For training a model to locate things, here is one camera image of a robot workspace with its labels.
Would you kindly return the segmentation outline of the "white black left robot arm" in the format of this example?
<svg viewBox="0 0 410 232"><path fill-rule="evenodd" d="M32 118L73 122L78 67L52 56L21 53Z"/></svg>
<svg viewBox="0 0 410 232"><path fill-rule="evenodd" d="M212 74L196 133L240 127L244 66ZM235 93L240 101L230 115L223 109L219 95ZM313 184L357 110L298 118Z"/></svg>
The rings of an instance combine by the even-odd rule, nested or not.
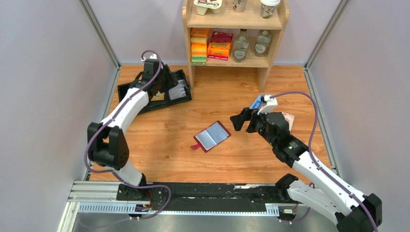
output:
<svg viewBox="0 0 410 232"><path fill-rule="evenodd" d="M129 160L130 150L126 132L135 117L157 93L166 93L178 85L178 75L158 59L149 58L144 69L129 84L118 106L101 122L91 122L87 128L88 144L85 163L92 161L104 172L113 173L122 183L130 186L129 194L143 200L148 188L145 176Z"/></svg>

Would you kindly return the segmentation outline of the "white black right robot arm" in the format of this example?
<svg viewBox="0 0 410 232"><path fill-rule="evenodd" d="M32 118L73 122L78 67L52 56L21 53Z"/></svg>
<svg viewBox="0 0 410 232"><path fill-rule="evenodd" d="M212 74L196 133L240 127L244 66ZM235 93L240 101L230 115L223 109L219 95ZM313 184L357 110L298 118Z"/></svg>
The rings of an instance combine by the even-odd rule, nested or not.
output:
<svg viewBox="0 0 410 232"><path fill-rule="evenodd" d="M382 201L374 193L366 195L330 171L308 146L291 135L283 113L258 113L244 108L230 120L235 131L248 121L248 133L258 133L271 146L274 155L290 168L307 177L315 188L287 174L277 183L276 196L305 204L328 218L340 232L374 232L382 223Z"/></svg>

